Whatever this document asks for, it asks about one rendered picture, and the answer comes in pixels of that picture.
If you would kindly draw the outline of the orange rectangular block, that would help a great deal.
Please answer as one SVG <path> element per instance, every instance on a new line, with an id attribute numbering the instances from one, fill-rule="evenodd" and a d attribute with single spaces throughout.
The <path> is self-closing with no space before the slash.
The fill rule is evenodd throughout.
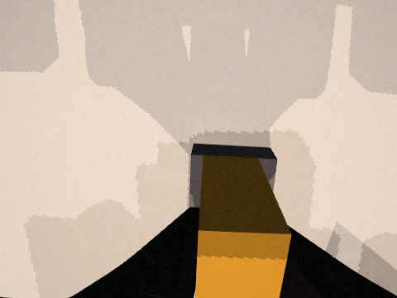
<path id="1" fill-rule="evenodd" d="M 280 298 L 290 241 L 258 158 L 203 155 L 195 298 Z"/>

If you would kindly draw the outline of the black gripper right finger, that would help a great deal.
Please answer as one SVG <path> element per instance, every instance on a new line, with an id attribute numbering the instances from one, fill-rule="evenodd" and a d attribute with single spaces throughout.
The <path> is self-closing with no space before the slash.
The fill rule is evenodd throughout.
<path id="1" fill-rule="evenodd" d="M 291 241 L 280 298 L 397 298 L 288 228 Z"/>

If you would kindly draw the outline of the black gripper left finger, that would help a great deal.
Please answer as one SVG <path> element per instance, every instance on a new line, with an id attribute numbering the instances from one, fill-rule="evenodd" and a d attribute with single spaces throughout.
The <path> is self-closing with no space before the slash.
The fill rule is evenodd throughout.
<path id="1" fill-rule="evenodd" d="M 122 265 L 69 298 L 193 298 L 199 208 L 188 208 Z"/>

